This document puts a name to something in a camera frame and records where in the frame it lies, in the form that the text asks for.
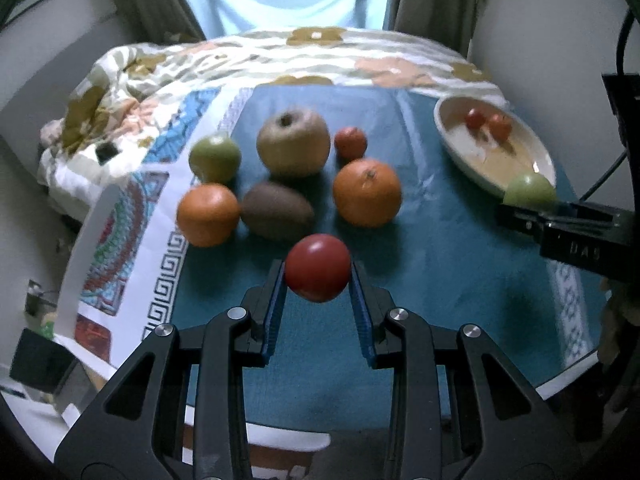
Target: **white oval dish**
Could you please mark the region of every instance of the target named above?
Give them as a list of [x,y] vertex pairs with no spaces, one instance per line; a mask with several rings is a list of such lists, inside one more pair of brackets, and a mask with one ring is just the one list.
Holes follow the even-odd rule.
[[[479,109],[486,117],[510,117],[513,130],[509,139],[498,145],[484,127],[473,134],[465,124],[471,108]],[[502,198],[509,182],[526,171],[540,173],[556,186],[556,170],[545,145],[516,115],[473,97],[450,96],[438,101],[433,118],[455,165],[492,195]]]

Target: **black cable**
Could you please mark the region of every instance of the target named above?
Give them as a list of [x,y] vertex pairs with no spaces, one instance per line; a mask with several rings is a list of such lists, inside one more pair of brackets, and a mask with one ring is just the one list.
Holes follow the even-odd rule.
[[[629,40],[629,34],[631,33],[631,27],[634,24],[634,20],[636,17],[629,7],[629,10],[626,12],[625,21],[622,22],[622,28],[620,28],[620,34],[618,36],[618,47],[616,48],[616,72],[618,75],[625,75],[625,50],[626,50],[626,42]],[[609,177],[616,171],[620,164],[622,164],[626,159],[626,150],[620,154],[620,156],[616,159],[613,165],[601,176],[593,186],[591,186],[587,192],[580,197],[580,202],[588,200],[592,194],[594,194],[597,190],[600,189],[600,186],[604,184]]]
[[618,36],[618,47],[616,49],[616,72],[618,72],[618,75],[625,74],[626,42],[629,39],[629,33],[631,32],[635,18],[629,7],[629,10],[626,12],[625,21],[622,23],[622,28],[620,29],[620,35]]
[[626,159],[626,150],[620,154],[620,156],[616,159],[616,161],[613,163],[613,165],[605,172],[605,174],[603,176],[601,176],[595,184],[593,184],[593,186],[591,186],[587,192],[582,195],[580,197],[580,202],[584,202],[585,200],[588,200],[592,194],[594,194],[597,190],[600,189],[600,186],[602,186],[602,184],[604,184],[609,177],[613,174],[614,171],[616,171],[619,167],[620,164],[622,164]]

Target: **red tomato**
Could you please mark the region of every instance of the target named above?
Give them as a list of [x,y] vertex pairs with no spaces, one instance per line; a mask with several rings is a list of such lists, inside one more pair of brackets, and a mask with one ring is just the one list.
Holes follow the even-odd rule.
[[466,127],[470,130],[479,130],[485,122],[486,117],[477,108],[471,108],[469,113],[465,116]]
[[284,279],[297,295],[315,303],[332,300],[351,277],[347,246],[331,235],[302,238],[284,262]]
[[513,129],[511,118],[503,114],[495,114],[489,117],[486,126],[489,128],[491,136],[500,143],[509,139]]
[[355,126],[347,126],[338,130],[334,137],[335,151],[344,160],[362,158],[367,151],[367,136]]

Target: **green apple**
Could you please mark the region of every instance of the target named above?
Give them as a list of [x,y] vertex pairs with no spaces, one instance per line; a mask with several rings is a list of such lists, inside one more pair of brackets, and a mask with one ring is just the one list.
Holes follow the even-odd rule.
[[224,134],[200,139],[189,153],[189,167],[203,183],[226,184],[236,176],[241,160],[240,148]]
[[503,204],[536,211],[553,211],[558,196],[556,189],[539,173],[523,173],[514,178],[504,193]]

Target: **patterned cloth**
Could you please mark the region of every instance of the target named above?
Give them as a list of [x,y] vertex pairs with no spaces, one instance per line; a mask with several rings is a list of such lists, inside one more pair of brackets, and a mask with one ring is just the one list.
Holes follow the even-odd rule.
[[[50,147],[40,161],[40,180],[66,213],[82,221],[105,186],[124,187],[151,156],[149,148],[171,130],[191,91],[261,84],[410,88],[507,105],[488,75],[460,54],[398,32],[304,27],[197,44],[133,44],[102,56],[71,94],[57,130],[43,130]],[[100,164],[96,150],[106,142],[118,154]]]

